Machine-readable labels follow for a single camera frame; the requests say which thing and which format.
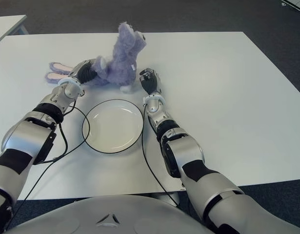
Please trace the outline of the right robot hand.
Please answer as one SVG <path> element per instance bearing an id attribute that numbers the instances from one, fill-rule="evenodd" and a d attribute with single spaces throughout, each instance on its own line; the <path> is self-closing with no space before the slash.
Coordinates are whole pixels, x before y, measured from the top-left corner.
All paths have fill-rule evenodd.
<path id="1" fill-rule="evenodd" d="M 157 72 L 151 68 L 146 68 L 140 72 L 140 83 L 144 91 L 148 94 L 161 94 L 161 82 Z"/>

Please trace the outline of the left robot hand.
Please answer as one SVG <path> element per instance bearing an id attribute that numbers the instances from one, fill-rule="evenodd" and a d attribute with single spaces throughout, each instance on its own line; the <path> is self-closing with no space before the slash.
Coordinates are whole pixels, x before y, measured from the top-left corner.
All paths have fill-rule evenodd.
<path id="1" fill-rule="evenodd" d="M 97 72 L 92 69 L 92 62 L 95 59 L 88 59 L 80 62 L 69 73 L 70 77 L 76 78 L 81 84 L 93 80 L 97 76 Z"/>

